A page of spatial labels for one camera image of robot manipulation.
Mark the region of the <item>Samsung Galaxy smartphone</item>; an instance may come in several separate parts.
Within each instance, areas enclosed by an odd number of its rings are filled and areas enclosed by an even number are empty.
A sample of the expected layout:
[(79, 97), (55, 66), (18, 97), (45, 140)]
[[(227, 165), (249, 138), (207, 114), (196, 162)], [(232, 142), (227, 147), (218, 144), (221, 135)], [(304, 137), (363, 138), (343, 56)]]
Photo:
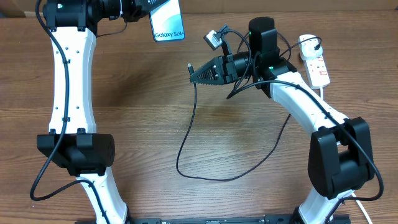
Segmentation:
[(177, 41), (185, 38), (179, 0), (168, 0), (149, 15), (153, 38), (156, 42)]

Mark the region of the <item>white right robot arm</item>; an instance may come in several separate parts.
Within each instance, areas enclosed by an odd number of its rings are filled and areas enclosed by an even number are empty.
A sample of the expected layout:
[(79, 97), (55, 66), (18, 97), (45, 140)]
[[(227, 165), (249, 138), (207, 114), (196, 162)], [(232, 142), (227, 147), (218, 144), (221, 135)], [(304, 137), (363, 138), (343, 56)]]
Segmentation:
[(233, 93), (244, 90), (242, 81), (282, 105), (310, 136), (308, 176), (312, 189), (307, 199), (288, 217), (267, 215), (266, 223), (349, 223), (336, 215), (338, 207), (354, 199), (354, 191), (380, 176), (373, 161), (370, 130), (358, 117), (350, 119), (323, 101), (303, 80), (297, 69), (280, 55), (277, 30), (270, 17), (257, 17), (248, 25), (248, 50), (232, 53), (227, 26), (212, 30), (205, 40), (223, 54), (198, 69), (189, 67), (194, 84), (234, 83)]

